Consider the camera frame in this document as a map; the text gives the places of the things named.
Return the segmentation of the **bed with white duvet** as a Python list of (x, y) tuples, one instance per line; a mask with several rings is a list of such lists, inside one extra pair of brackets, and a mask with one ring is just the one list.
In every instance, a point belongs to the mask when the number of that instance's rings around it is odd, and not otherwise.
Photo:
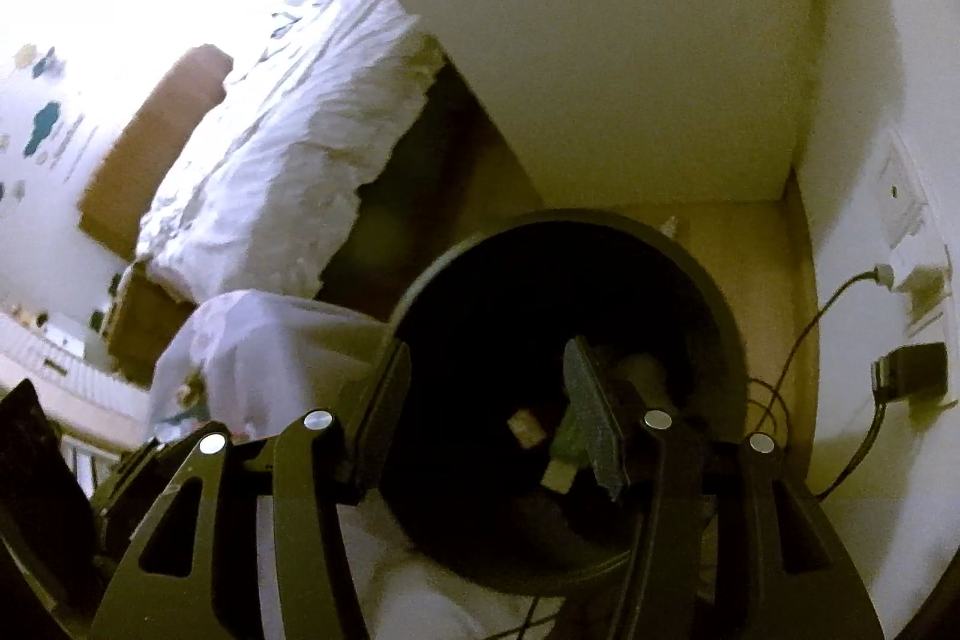
[(312, 298), (444, 55), (398, 0), (277, 0), (256, 58), (190, 133), (135, 260), (179, 302)]

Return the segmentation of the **wooden bedside table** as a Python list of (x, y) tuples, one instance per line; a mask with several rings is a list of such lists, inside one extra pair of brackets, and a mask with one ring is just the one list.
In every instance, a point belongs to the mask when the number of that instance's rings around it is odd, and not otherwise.
[(156, 362), (195, 308), (153, 283), (143, 263), (130, 265), (119, 280), (106, 323), (107, 354), (117, 372), (133, 385), (149, 388)]

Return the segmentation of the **black round trash bin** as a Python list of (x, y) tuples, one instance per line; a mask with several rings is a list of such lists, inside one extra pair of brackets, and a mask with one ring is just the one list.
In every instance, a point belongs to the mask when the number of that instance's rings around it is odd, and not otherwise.
[(469, 237), (400, 299), (353, 429), (356, 474), (418, 552), (467, 580), (565, 594), (625, 563), (628, 492), (605, 489), (589, 466), (566, 492), (548, 489), (550, 448), (511, 429), (527, 414), (558, 434), (570, 342), (586, 348), (620, 420), (654, 380), (684, 431), (742, 432), (736, 320), (677, 242), (589, 209), (524, 214)]

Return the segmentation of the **floral grey tablecloth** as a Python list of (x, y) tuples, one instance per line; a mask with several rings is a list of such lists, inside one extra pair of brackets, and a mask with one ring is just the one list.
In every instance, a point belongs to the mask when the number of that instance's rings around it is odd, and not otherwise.
[[(171, 442), (209, 420), (245, 440), (350, 403), (373, 372), (382, 321), (260, 291), (202, 304), (158, 359), (148, 425)], [(364, 622), (376, 638), (545, 638), (563, 603), (475, 585), (417, 554), (370, 494), (338, 512)]]

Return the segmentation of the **brown padded headboard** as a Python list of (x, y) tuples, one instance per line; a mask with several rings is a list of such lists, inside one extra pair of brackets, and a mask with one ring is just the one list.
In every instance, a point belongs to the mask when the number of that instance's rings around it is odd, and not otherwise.
[(205, 115), (223, 101), (233, 58), (212, 44), (179, 58), (94, 167), (78, 227), (124, 262), (135, 259), (140, 220)]

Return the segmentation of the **white dresser cabinet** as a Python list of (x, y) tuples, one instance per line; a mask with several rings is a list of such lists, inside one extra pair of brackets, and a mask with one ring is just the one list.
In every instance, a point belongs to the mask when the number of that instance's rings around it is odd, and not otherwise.
[(768, 202), (811, 0), (400, 0), (553, 206)]

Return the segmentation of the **black wall charger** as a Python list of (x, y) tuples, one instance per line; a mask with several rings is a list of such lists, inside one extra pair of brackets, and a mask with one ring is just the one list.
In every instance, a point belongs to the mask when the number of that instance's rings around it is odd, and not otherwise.
[(897, 347), (872, 364), (872, 394), (880, 404), (939, 399), (949, 388), (949, 349), (942, 341)]

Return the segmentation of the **blue cloud wall stickers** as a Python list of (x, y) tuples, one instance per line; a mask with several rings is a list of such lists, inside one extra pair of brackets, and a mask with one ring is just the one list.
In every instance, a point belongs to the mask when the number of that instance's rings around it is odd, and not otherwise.
[[(37, 86), (42, 86), (50, 80), (57, 80), (62, 73), (62, 62), (57, 57), (57, 50), (53, 47), (32, 60), (29, 65), (31, 81)], [(52, 131), (57, 128), (60, 122), (60, 113), (62, 113), (62, 103), (57, 97), (46, 99), (46, 102), (34, 112), (31, 119), (31, 128), (29, 136), (26, 138), (23, 146), (23, 156), (25, 158), (34, 158), (39, 148), (52, 135)]]

